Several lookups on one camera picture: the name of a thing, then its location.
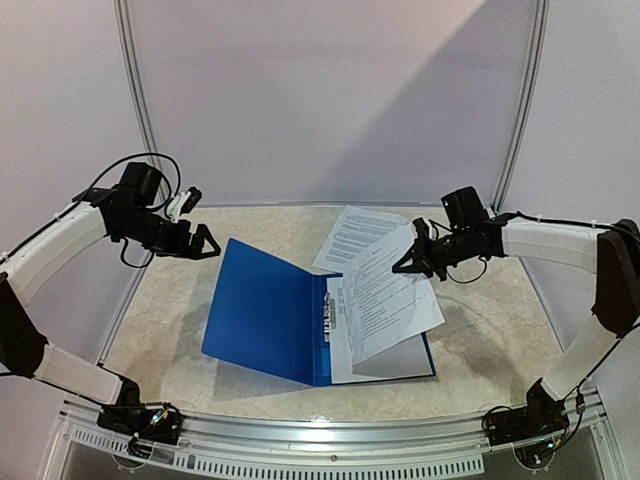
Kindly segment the printed paper sheet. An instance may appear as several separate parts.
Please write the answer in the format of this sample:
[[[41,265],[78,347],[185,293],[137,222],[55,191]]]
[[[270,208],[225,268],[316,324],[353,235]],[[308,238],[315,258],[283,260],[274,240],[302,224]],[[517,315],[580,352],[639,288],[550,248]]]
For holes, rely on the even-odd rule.
[[[334,222],[312,266],[342,273],[353,257],[407,223],[398,214],[347,206]]]
[[[329,277],[326,292],[338,303],[337,329],[328,345],[332,385],[395,381],[436,375],[425,334],[419,334],[374,355],[364,362],[352,362],[351,344],[344,305],[343,280]]]
[[[445,323],[429,279],[392,271],[413,241],[412,227],[403,225],[344,267],[344,301],[355,364]]]

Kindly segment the blue plastic folder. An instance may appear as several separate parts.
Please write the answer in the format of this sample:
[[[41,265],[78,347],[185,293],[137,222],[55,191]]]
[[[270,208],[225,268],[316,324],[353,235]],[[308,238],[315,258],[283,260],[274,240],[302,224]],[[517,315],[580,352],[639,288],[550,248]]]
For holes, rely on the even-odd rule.
[[[201,351],[312,387],[331,384],[322,333],[326,280],[256,247],[227,243]]]

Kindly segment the metal folder clip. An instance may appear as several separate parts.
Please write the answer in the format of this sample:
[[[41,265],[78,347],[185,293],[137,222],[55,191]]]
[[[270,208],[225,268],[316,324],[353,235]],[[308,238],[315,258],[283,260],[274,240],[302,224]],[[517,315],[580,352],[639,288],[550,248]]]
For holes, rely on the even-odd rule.
[[[326,292],[322,306],[322,333],[325,343],[331,341],[333,332],[337,329],[338,303],[335,296]]]

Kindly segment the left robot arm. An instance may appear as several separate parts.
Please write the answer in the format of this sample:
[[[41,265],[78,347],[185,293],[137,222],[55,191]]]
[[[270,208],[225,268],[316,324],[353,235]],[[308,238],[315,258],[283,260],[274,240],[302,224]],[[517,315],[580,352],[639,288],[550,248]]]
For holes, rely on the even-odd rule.
[[[40,381],[100,405],[128,434],[148,412],[99,364],[137,272],[160,258],[203,260],[221,248],[190,218],[202,198],[140,153],[117,160],[25,239],[1,254],[1,374]]]

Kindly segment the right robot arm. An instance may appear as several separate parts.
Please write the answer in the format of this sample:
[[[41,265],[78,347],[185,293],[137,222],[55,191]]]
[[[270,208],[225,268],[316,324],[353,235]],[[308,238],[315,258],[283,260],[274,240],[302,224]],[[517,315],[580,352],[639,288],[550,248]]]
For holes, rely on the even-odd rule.
[[[533,285],[544,307],[566,295],[573,312],[574,335],[563,353],[528,392],[517,427],[537,436],[556,417],[554,405],[577,392],[619,343],[639,326],[639,224],[630,218],[614,223],[547,218],[522,211],[490,214],[472,186],[441,199],[446,235],[428,220],[414,220],[413,242],[393,265],[393,272],[446,280],[450,269],[472,258],[517,258],[526,271],[537,265],[557,274],[550,286]],[[581,300],[589,306],[580,308]]]

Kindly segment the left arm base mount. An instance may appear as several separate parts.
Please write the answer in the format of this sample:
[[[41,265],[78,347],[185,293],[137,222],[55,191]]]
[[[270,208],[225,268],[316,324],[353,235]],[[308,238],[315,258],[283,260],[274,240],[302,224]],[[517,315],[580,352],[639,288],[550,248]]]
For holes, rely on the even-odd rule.
[[[97,426],[134,439],[176,446],[185,419],[180,410],[170,402],[143,403],[139,385],[123,376],[119,379],[122,385],[117,399],[101,406]]]

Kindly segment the aluminium front rail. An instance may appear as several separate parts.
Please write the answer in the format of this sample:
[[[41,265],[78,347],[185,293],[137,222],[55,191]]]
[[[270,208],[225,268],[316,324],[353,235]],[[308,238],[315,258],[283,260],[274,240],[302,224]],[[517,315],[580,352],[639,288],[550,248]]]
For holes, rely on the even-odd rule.
[[[493,444],[482,415],[383,422],[274,421],[188,413],[176,445],[98,427],[98,411],[63,403],[47,479],[623,479],[598,392],[584,391],[568,441]]]

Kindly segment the right aluminium frame post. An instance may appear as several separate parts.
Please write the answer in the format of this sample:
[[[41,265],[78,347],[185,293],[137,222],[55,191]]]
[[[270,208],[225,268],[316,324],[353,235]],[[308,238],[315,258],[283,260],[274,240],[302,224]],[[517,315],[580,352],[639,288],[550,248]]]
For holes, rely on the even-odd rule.
[[[521,144],[525,136],[526,125],[531,111],[536,88],[536,80],[544,47],[549,7],[550,2],[548,0],[535,2],[522,82],[517,102],[516,117],[507,145],[506,157],[490,202],[494,211],[500,211],[504,206],[509,186],[516,168]]]

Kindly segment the aluminium frame post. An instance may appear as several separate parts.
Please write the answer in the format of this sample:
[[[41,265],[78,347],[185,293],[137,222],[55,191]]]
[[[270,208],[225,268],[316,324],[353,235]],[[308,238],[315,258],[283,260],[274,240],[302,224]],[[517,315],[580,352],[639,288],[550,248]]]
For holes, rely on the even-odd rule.
[[[148,152],[155,152],[157,150],[157,144],[138,61],[130,2],[126,0],[115,0],[113,4],[125,75],[141,140]]]
[[[550,2],[548,0],[535,2],[522,82],[517,102],[516,117],[507,145],[506,157],[490,202],[494,211],[500,211],[504,206],[509,186],[516,168],[521,144],[525,136],[526,125],[531,111],[536,88],[536,80],[544,47],[549,7]]]

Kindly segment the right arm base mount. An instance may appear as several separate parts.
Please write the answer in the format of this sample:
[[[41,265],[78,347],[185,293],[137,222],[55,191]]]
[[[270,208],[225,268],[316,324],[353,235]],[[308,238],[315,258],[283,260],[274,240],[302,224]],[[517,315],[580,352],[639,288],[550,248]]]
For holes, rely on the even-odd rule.
[[[487,411],[481,419],[481,428],[491,446],[532,439],[538,436],[562,431],[558,440],[553,440],[545,449],[554,452],[570,441],[581,426],[586,410],[584,395],[578,387],[575,392],[575,411],[578,420],[573,428],[565,409],[567,396],[555,400],[545,390],[538,379],[526,392],[526,404],[512,408],[496,406]]]

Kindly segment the left aluminium frame post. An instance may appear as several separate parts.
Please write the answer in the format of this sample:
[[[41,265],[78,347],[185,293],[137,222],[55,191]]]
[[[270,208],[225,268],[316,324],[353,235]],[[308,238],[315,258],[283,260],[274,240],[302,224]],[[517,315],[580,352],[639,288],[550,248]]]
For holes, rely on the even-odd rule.
[[[126,0],[115,0],[113,4],[125,75],[141,140],[148,152],[155,152],[157,150],[157,144],[138,61],[130,2]]]

